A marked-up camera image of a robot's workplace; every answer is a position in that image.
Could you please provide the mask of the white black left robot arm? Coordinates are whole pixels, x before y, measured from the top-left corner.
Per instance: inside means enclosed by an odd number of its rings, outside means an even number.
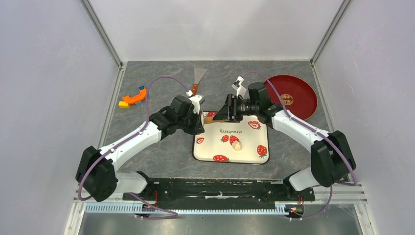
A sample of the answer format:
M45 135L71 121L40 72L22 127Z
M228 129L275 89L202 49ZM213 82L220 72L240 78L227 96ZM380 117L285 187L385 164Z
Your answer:
M144 173L120 173L119 168L146 147L160 142L178 129L190 135L204 132L200 110L204 97L176 96L169 106L153 113L140 127L121 139L96 149L87 147L75 175L78 199L102 202L114 193L135 193L140 199L152 197L154 188Z

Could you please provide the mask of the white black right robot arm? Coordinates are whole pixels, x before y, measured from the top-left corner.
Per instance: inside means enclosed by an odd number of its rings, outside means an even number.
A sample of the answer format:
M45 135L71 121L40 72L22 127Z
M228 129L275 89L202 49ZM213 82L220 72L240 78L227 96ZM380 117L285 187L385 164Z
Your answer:
M310 167L297 171L283 181L283 195L297 199L306 188L330 187L335 183L356 185L356 163L344 133L327 132L310 125L288 111L283 103L273 103L262 82L248 86L249 98L227 95L224 106L213 117L214 121L240 122L244 116L256 116L260 123L280 131L310 152ZM351 175L353 181L342 181Z

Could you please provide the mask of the white strawberry print tray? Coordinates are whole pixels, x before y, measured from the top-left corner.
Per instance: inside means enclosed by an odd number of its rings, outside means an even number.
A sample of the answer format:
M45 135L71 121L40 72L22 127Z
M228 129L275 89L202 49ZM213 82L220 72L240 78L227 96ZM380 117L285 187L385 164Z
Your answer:
M240 122L204 125L205 132L194 136L192 156L202 162L262 165L270 156L268 130L256 116L244 116ZM238 141L242 150L235 151Z

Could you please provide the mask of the wooden dough roller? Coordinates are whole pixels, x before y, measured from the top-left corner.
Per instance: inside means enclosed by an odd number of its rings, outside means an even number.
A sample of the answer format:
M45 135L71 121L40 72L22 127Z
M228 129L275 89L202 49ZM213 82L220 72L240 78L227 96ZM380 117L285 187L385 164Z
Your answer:
M205 117L204 124L213 124L213 123L221 123L221 122L228 122L228 120L214 120L213 117Z

